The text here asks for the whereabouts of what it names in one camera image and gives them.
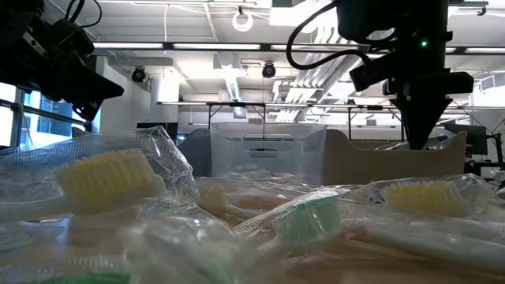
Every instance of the security camera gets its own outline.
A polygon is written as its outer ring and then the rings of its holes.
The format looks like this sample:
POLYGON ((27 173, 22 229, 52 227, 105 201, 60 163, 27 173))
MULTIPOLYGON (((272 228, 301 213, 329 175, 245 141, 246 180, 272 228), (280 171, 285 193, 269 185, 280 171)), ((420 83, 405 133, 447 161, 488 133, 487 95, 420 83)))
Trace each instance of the security camera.
POLYGON ((145 72, 145 66, 135 67, 135 71, 132 73, 133 82, 144 83, 148 79, 148 75, 145 72))
POLYGON ((272 78, 275 76, 275 67, 273 62, 266 62, 263 67, 263 78, 272 78))

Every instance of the clear plastic bin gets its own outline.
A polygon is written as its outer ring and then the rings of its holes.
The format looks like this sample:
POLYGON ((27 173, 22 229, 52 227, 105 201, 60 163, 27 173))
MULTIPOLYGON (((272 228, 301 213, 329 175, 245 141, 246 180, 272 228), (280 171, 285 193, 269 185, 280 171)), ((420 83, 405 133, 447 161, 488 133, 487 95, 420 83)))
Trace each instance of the clear plastic bin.
POLYGON ((292 174, 318 185, 323 171, 324 125, 215 123, 211 125, 212 176, 262 170, 292 174))

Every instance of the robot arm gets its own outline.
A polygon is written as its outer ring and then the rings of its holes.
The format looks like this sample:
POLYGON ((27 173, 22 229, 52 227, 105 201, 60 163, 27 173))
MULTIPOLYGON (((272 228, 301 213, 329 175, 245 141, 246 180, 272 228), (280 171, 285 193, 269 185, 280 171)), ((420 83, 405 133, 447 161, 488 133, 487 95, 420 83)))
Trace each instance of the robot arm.
POLYGON ((42 12, 43 0, 0 0, 0 81, 64 99, 91 121, 104 99, 124 89, 84 65, 94 47, 80 27, 66 19, 48 24, 42 12))
POLYGON ((451 73, 445 68, 449 0, 334 0, 298 26, 288 41, 286 55, 297 69, 313 69, 343 55, 357 55, 363 65, 350 71, 357 91, 387 80, 385 95, 400 109, 407 140, 414 150, 422 149, 430 132, 452 99, 447 94, 471 92, 468 73, 451 73), (294 38, 311 20, 337 7, 339 34, 369 50, 388 50, 371 60, 359 50, 345 50, 311 65, 299 65, 291 56, 294 38), (394 29, 385 39, 367 39, 375 31, 394 29))

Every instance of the green bristles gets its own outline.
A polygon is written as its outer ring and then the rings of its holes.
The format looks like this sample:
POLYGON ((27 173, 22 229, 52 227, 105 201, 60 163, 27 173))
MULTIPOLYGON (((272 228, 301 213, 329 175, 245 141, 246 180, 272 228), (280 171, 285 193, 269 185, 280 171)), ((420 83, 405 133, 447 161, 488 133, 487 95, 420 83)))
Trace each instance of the green bristles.
POLYGON ((299 204, 275 222, 277 238, 283 243, 325 240, 339 231, 339 206, 334 196, 299 204))
POLYGON ((48 279, 40 284, 128 284, 129 276, 120 273, 88 273, 48 279))

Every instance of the monitor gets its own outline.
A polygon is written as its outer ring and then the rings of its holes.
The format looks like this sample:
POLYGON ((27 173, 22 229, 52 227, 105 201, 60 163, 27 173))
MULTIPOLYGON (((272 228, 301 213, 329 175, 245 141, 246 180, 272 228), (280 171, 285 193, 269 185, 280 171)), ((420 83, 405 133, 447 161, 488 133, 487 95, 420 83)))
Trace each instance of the monitor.
POLYGON ((484 126, 446 124, 443 127, 454 134, 466 132, 466 154, 488 154, 488 137, 484 126))

